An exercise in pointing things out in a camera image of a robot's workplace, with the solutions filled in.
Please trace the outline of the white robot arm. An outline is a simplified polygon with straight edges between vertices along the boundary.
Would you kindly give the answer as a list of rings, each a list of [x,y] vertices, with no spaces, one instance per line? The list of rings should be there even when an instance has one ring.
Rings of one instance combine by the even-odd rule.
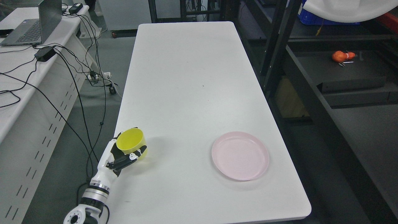
[[[64,218],[64,224],[108,224],[110,209],[106,205],[110,188],[103,184],[89,184],[81,201]]]

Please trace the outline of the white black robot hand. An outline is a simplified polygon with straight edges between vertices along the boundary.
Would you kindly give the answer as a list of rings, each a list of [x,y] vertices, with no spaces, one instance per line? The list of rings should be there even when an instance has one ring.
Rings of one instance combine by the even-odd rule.
[[[147,155],[147,145],[142,146],[139,150],[124,154],[116,146],[118,135],[108,142],[101,159],[98,164],[98,171],[91,179],[90,184],[103,184],[109,188],[114,180],[121,174],[121,170],[133,164],[136,161],[142,160]]]

